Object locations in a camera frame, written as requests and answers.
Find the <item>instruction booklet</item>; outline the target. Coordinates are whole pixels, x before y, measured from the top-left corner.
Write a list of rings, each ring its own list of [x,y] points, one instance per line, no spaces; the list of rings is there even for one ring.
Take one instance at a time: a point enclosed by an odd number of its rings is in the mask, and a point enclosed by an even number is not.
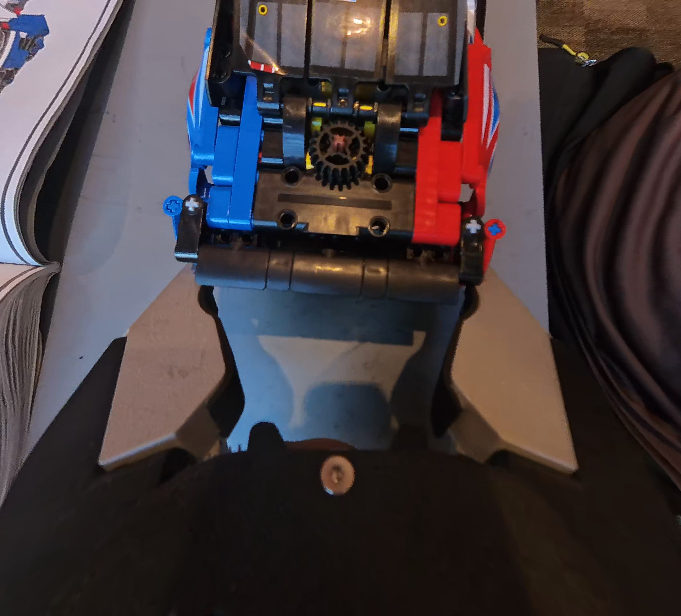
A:
[[[36,244],[36,203],[123,1],[1,0],[1,502],[27,449],[41,308],[61,268]]]

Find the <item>toy brick race car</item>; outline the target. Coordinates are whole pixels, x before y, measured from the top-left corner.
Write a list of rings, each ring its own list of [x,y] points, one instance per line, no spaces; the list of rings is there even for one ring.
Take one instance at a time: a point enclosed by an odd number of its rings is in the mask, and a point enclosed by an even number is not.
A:
[[[200,286],[456,304],[484,279],[486,0],[216,0],[175,258]]]

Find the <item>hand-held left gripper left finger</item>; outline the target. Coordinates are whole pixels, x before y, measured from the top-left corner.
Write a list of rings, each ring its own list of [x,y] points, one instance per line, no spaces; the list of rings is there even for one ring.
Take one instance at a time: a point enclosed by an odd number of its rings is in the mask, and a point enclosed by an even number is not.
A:
[[[213,288],[178,274],[127,333],[99,465],[118,469],[175,449],[206,458],[244,404]]]

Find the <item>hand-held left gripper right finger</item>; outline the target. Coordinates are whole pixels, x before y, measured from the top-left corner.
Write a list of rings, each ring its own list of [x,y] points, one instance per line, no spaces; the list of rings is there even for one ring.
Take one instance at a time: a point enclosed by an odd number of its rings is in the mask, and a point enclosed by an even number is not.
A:
[[[437,374],[430,446],[578,470],[549,332],[493,269],[463,305]]]

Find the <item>person's dark sweater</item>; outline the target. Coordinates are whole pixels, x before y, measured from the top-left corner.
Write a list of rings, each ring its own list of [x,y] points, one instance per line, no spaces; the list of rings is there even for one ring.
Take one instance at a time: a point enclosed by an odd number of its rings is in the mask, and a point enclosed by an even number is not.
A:
[[[680,494],[680,70],[539,50],[549,325]]]

